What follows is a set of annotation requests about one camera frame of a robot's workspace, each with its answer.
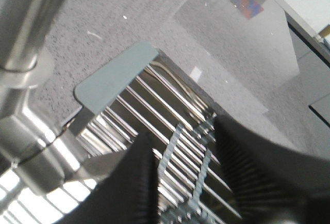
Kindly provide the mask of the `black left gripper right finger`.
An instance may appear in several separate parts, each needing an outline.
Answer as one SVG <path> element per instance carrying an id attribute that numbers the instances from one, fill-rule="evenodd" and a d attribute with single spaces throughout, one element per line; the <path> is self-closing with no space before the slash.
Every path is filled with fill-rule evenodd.
<path id="1" fill-rule="evenodd" d="M 329 160 L 276 143 L 227 115 L 217 157 L 243 223 L 329 223 Z"/>

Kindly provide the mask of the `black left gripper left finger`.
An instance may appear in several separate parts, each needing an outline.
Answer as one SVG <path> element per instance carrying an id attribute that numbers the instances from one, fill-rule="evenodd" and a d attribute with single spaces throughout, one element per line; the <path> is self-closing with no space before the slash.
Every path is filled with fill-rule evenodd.
<path id="1" fill-rule="evenodd" d="M 158 184 L 151 135 L 139 134 L 111 175 L 58 223 L 158 223 Z"/>

